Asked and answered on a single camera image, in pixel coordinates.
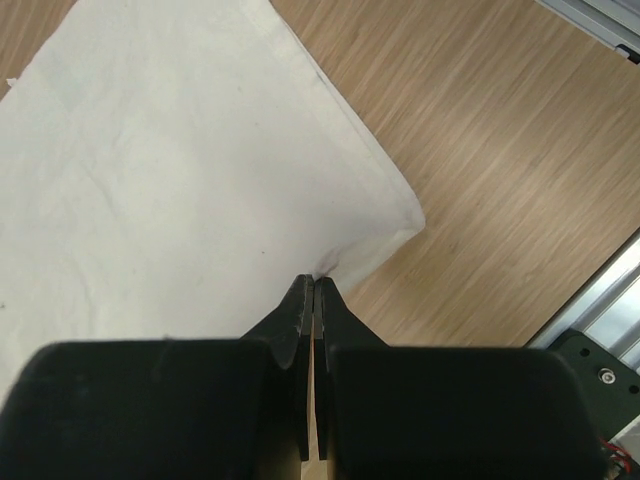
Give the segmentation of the white t-shirt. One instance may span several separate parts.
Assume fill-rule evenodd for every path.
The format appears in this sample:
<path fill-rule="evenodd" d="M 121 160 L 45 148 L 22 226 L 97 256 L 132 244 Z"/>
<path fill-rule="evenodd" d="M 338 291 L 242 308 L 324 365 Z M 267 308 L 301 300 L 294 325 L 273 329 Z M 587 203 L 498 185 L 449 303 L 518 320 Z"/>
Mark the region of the white t-shirt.
<path fill-rule="evenodd" d="M 78 2 L 1 102 L 1 387 L 55 341 L 237 337 L 424 225 L 269 2 Z"/>

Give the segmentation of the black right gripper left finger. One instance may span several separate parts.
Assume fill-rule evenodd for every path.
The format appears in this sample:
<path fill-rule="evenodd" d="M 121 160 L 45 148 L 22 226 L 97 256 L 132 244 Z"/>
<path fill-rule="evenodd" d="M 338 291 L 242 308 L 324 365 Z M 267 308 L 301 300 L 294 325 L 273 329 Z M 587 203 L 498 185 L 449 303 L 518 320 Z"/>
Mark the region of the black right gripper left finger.
<path fill-rule="evenodd" d="M 236 339 L 56 342 L 1 411 L 5 479 L 297 479 L 314 282 Z"/>

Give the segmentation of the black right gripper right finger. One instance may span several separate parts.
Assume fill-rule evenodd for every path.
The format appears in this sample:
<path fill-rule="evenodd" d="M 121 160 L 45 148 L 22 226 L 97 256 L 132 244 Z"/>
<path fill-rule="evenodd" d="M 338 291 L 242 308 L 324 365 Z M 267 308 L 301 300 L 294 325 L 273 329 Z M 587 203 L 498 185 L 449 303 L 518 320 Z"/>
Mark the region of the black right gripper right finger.
<path fill-rule="evenodd" d="M 600 479 L 577 381 L 528 348 L 386 344 L 329 278 L 314 293 L 318 453 L 332 479 Z"/>

